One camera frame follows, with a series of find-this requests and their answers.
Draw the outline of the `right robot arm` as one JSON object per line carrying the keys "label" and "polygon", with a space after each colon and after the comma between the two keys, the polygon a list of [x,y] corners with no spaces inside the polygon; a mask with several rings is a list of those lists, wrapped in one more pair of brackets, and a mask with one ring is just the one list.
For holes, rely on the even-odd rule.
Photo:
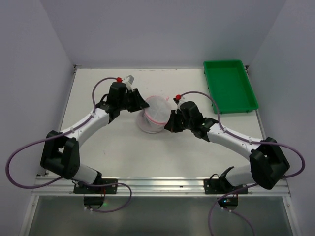
{"label": "right robot arm", "polygon": [[268,137],[263,141],[254,139],[246,142],[242,134],[237,139],[227,129],[221,128],[218,120],[203,117],[192,101],[184,102],[172,110],[164,128],[172,133],[190,130],[195,137],[228,148],[248,160],[247,165],[229,167],[218,179],[210,182],[211,187],[223,193],[249,183],[256,183],[270,190],[290,168],[276,140]]}

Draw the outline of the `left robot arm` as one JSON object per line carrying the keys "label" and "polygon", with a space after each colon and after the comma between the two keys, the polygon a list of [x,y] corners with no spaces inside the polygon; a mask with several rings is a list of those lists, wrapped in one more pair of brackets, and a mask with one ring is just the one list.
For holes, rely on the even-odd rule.
{"label": "left robot arm", "polygon": [[92,111],[86,117],[62,132],[48,133],[40,160],[41,167],[65,179],[88,186],[99,185],[102,175],[81,163],[80,147],[95,132],[117,118],[121,111],[132,113],[148,107],[138,89],[129,88],[123,82],[113,82],[106,99],[94,102]]}

